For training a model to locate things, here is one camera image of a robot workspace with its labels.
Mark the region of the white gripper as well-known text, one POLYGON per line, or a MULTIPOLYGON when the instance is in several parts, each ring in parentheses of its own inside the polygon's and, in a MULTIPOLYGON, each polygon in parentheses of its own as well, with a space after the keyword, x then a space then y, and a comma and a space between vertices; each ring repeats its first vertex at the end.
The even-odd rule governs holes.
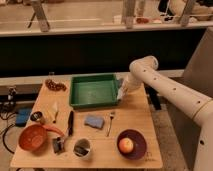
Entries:
POLYGON ((120 79, 119 80, 119 88, 118 88, 118 94, 117 99, 121 100, 128 91, 131 91, 133 88, 131 82, 129 79, 120 79))

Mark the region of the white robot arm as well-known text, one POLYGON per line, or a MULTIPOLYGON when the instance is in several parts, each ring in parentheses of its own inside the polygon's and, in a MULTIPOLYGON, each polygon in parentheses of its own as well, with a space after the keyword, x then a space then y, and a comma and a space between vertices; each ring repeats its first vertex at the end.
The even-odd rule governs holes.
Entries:
POLYGON ((132 61, 117 99, 145 83, 201 127, 193 171, 213 171, 213 98, 180 84, 158 71, 158 60, 146 56, 132 61))

